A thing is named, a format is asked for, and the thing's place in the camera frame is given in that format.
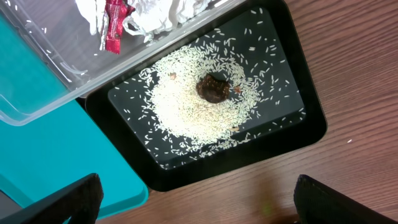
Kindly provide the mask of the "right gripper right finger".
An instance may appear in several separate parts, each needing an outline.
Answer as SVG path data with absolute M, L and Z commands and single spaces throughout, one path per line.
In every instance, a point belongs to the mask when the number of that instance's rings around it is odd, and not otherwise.
M 294 204 L 299 222 L 304 224 L 397 224 L 304 174 L 297 179 Z

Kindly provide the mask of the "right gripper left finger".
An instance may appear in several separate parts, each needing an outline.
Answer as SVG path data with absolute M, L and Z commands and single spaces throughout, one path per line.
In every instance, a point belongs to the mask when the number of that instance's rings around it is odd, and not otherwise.
M 104 193 L 98 174 L 89 174 L 1 219 L 1 224 L 94 224 Z

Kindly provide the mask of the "pile of rice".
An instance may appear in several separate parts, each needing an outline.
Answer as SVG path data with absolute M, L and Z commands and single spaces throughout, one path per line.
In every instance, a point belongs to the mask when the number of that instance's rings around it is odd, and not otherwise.
M 243 27 L 241 35 L 227 34 L 217 28 L 194 43 L 167 54 L 153 65 L 142 69 L 136 78 L 117 87 L 112 96 L 127 94 L 143 105 L 139 118 L 150 128 L 144 133 L 145 143 L 156 134 L 169 143 L 175 155 L 195 152 L 209 157 L 202 147 L 230 149 L 251 141 L 233 139 L 244 131 L 249 121 L 263 118 L 259 107 L 279 82 L 270 76 L 273 65 L 268 57 L 277 48 L 259 33 L 265 23 L 262 9 L 250 10 L 254 22 Z M 229 97 L 221 103 L 200 98 L 197 83 L 207 74 L 229 82 Z

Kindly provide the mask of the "brown food scrap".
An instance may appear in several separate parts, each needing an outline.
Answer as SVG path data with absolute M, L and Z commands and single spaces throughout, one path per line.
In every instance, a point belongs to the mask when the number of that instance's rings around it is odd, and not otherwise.
M 229 82 L 215 78 L 207 73 L 196 85 L 200 98 L 209 103 L 221 103 L 229 97 Z

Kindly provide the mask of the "red snack wrapper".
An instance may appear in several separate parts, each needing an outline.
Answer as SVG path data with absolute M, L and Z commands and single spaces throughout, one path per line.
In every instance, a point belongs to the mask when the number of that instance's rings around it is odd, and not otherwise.
M 101 25 L 100 50 L 114 54 L 121 53 L 121 39 L 123 36 L 123 20 L 135 11 L 135 8 L 123 0 L 105 0 L 104 6 L 99 6 L 98 22 Z

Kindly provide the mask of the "white napkin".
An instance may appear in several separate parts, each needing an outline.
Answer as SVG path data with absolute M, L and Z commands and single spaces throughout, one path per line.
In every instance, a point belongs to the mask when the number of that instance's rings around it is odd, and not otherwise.
M 123 28 L 130 35 L 142 35 L 144 41 L 151 41 L 156 34 L 168 32 L 202 13 L 210 0 L 142 0 L 125 1 L 135 8 L 125 20 Z M 76 0 L 78 10 L 90 25 L 90 34 L 100 34 L 99 6 L 102 0 Z

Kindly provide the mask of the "teal plastic tray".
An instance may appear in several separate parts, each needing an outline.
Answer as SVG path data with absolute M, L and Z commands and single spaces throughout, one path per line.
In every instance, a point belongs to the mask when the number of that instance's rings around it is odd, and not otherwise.
M 76 101 L 30 118 L 64 90 L 2 19 L 1 193 L 26 208 L 96 173 L 104 192 L 99 218 L 145 204 L 146 185 Z

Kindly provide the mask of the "black tray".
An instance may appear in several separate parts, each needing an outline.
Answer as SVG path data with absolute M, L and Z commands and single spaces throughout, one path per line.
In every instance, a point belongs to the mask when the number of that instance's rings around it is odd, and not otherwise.
M 279 82 L 279 86 L 259 107 L 265 116 L 249 121 L 244 131 L 233 135 L 235 140 L 249 136 L 251 141 L 231 149 L 202 147 L 201 151 L 209 154 L 209 158 L 204 159 L 195 152 L 175 155 L 171 145 L 161 140 L 160 134 L 156 134 L 152 142 L 145 143 L 144 133 L 150 126 L 139 118 L 142 103 L 129 99 L 126 93 L 112 96 L 111 92 L 136 78 L 140 69 L 217 28 L 225 28 L 227 34 L 241 35 L 243 27 L 254 22 L 250 15 L 253 9 L 262 9 L 265 16 L 259 33 L 266 42 L 277 46 L 268 61 L 273 65 L 270 76 Z M 144 183 L 159 192 L 309 146 L 319 141 L 327 130 L 292 16 L 283 0 L 240 1 L 222 9 L 220 15 L 89 94 L 85 109 Z

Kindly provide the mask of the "clear plastic bin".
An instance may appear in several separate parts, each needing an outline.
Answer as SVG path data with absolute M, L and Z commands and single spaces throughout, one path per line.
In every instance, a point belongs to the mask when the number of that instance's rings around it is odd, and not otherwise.
M 121 51 L 100 49 L 75 1 L 1 1 L 1 121 L 25 125 L 85 95 L 188 37 L 235 7 L 212 1 L 199 15 L 146 42 L 123 34 Z

